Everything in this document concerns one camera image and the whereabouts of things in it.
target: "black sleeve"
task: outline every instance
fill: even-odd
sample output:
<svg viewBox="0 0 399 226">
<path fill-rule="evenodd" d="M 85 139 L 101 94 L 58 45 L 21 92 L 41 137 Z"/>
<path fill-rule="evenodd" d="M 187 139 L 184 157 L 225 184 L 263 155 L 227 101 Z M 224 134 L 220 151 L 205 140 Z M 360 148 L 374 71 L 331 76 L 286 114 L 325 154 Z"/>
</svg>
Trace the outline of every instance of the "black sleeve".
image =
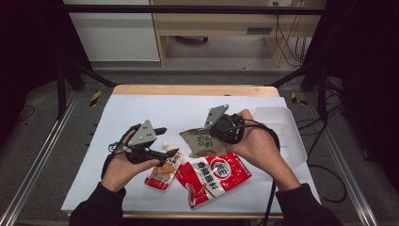
<svg viewBox="0 0 399 226">
<path fill-rule="evenodd" d="M 125 195 L 124 188 L 119 192 L 112 192 L 101 183 L 97 184 L 90 197 L 73 210 L 70 225 L 120 226 L 123 218 L 122 202 Z"/>
<path fill-rule="evenodd" d="M 308 184 L 293 190 L 276 192 L 276 197 L 284 217 L 284 226 L 342 225 L 331 210 L 323 207 L 313 197 Z"/>
</svg>

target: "metal rail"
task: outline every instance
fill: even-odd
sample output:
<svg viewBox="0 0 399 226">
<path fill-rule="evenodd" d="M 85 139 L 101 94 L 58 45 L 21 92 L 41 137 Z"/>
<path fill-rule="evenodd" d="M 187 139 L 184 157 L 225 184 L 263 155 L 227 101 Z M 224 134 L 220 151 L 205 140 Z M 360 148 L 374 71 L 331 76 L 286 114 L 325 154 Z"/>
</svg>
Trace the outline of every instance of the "metal rail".
<svg viewBox="0 0 399 226">
<path fill-rule="evenodd" d="M 306 98 L 310 103 L 311 109 L 314 114 L 318 116 L 318 111 L 316 107 L 316 101 L 314 94 L 310 94 L 305 92 Z M 331 153 L 332 159 L 334 160 L 335 166 L 337 167 L 338 172 L 341 174 L 343 181 L 346 184 L 348 189 L 348 194 L 352 199 L 352 203 L 355 206 L 356 211 L 358 212 L 361 223 L 364 226 L 376 226 L 378 222 L 376 221 L 375 215 L 370 208 L 369 203 L 363 195 L 363 192 L 360 189 L 358 182 L 356 181 L 355 176 L 352 173 L 352 170 L 347 165 L 343 155 L 335 142 L 334 136 L 331 134 L 331 131 L 328 129 L 328 126 L 325 129 L 325 138 L 328 149 Z"/>
<path fill-rule="evenodd" d="M 78 97 L 79 92 L 73 91 L 70 100 L 68 101 L 68 108 L 65 111 L 65 114 L 60 120 L 57 120 L 55 125 L 53 126 L 50 135 L 47 137 L 44 142 L 38 156 L 35 159 L 35 162 L 32 164 L 29 172 L 26 174 L 24 181 L 22 182 L 20 188 L 9 204 L 7 210 L 0 217 L 0 226 L 9 226 L 13 225 L 18 215 L 20 214 L 24 203 L 26 202 L 30 192 L 33 189 L 33 186 L 37 182 L 41 170 L 44 167 L 44 164 L 47 161 L 50 153 L 52 152 L 54 146 L 56 145 L 56 141 L 66 124 L 68 117 L 71 115 L 73 107 L 75 105 L 76 99 Z"/>
</svg>

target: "red snack bag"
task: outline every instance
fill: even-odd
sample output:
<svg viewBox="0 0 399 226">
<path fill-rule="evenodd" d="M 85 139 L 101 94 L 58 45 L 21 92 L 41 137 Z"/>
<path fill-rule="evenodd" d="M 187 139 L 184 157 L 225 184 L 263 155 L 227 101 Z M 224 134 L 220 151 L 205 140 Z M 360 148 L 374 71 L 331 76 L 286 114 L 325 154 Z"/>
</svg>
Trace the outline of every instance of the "red snack bag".
<svg viewBox="0 0 399 226">
<path fill-rule="evenodd" d="M 165 151 L 171 151 L 178 149 L 176 146 L 170 146 L 164 143 Z M 153 167 L 152 173 L 146 177 L 144 183 L 158 188 L 160 190 L 165 190 L 169 187 L 170 182 L 175 176 L 177 168 L 180 166 L 183 160 L 183 153 L 179 151 L 173 156 L 167 159 L 167 162 L 163 167 Z"/>
<path fill-rule="evenodd" d="M 191 208 L 242 184 L 250 172 L 234 153 L 196 158 L 179 166 L 176 178 L 188 190 Z"/>
</svg>

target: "person's right hand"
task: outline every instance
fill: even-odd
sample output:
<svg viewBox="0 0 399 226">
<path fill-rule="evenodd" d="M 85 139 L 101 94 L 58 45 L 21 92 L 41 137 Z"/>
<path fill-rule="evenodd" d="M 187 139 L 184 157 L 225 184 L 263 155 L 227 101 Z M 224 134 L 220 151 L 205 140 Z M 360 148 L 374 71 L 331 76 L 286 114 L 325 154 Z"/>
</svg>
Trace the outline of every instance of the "person's right hand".
<svg viewBox="0 0 399 226">
<path fill-rule="evenodd" d="M 246 121 L 246 124 L 256 124 L 247 109 L 238 115 Z M 247 162 L 273 177 L 280 191 L 300 186 L 290 167 L 279 153 L 274 139 L 267 131 L 248 127 L 239 143 L 231 145 L 222 142 L 222 144 L 228 152 L 240 155 Z"/>
</svg>

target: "snack package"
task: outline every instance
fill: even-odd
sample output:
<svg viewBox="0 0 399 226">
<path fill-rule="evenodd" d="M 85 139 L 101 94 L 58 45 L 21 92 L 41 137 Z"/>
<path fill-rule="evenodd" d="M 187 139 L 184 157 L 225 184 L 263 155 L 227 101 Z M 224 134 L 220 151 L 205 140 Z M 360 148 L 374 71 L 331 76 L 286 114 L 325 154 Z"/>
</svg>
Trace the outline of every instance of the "snack package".
<svg viewBox="0 0 399 226">
<path fill-rule="evenodd" d="M 164 143 L 164 150 L 166 152 L 177 148 L 179 147 L 171 146 L 167 143 Z M 161 190 L 167 189 L 176 173 L 177 168 L 182 163 L 182 160 L 183 153 L 179 149 L 179 151 L 173 157 L 167 159 L 163 167 L 154 167 L 152 169 L 152 173 L 147 176 L 144 183 Z"/>
<path fill-rule="evenodd" d="M 250 172 L 234 153 L 193 159 L 180 165 L 176 173 L 188 190 L 191 209 L 241 185 L 249 177 Z"/>
<path fill-rule="evenodd" d="M 191 129 L 179 134 L 190 147 L 192 158 L 204 156 L 221 156 L 226 154 L 226 149 L 219 140 L 209 136 L 209 131 Z"/>
</svg>

